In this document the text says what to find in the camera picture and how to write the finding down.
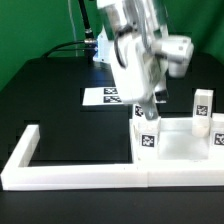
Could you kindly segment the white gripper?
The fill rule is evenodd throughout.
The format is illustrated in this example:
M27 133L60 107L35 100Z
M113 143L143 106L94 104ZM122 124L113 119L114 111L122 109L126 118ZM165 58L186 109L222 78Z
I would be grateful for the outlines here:
M194 46L186 36L170 35L151 44L148 54L142 38L127 35L119 40L118 49L125 62L122 68L117 60L115 48L110 50L112 74L118 95L124 104L141 104L147 120L158 118L158 110L153 98L154 90L168 72L173 78L185 76Z

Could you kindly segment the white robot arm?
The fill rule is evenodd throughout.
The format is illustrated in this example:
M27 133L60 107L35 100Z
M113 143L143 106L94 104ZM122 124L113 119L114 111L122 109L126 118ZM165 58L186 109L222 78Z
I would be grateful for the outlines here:
M165 94L166 77L182 78L194 45L171 35L162 0L97 0L115 85L121 101L141 106L148 120L158 118L157 92Z

